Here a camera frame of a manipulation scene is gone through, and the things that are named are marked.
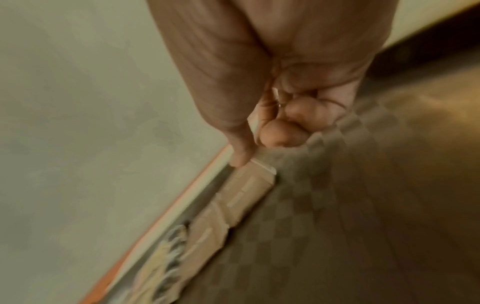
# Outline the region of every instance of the orange trim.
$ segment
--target orange trim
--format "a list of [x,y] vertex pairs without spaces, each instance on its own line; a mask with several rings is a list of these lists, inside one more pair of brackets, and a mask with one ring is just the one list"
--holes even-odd
[[104,296],[105,291],[107,290],[110,283],[115,279],[118,271],[122,267],[125,260],[128,258],[129,254],[135,248],[135,246],[140,242],[140,240],[147,235],[150,230],[158,223],[167,212],[181,199],[182,196],[195,184],[195,182],[201,177],[201,175],[220,157],[228,145],[224,146],[220,152],[207,164],[207,166],[200,172],[199,175],[187,186],[187,188],[176,198],[176,200],[158,217],[152,225],[139,237],[135,243],[126,251],[126,253],[103,275],[103,277],[95,284],[95,286],[90,290],[90,292],[78,303],[78,304],[96,304]]

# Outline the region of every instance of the checkered carpet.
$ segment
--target checkered carpet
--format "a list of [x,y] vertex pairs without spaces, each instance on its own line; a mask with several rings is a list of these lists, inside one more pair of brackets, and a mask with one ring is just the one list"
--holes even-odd
[[265,152],[278,185],[179,303],[480,303],[479,79],[380,90]]

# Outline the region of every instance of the checkered pattern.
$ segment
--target checkered pattern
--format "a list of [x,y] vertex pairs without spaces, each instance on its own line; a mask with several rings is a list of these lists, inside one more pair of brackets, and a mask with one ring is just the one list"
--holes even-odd
[[472,71],[359,100],[306,147],[260,156],[278,185],[179,302],[480,303]]

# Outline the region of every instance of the hand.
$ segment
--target hand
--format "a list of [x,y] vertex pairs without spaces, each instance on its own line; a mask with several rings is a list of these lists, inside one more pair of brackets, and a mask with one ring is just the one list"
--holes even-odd
[[301,145],[347,112],[397,0],[148,4],[200,114],[242,166],[257,148],[247,122],[257,105],[257,142],[267,147]]

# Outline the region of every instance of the cardboard packaging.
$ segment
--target cardboard packaging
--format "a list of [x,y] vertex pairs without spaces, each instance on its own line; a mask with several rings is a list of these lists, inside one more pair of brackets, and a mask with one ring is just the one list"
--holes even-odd
[[169,285],[161,301],[152,296],[163,283],[168,246],[163,242],[148,259],[135,282],[142,282],[144,288],[132,289],[130,304],[146,304],[146,301],[132,301],[140,296],[151,299],[151,304],[170,304],[179,299],[182,289],[197,275],[210,258],[225,244],[228,230],[237,226],[245,215],[264,197],[275,184],[276,170],[256,159],[236,169],[227,179],[214,199],[197,215],[188,228],[185,247],[179,258],[178,280]]

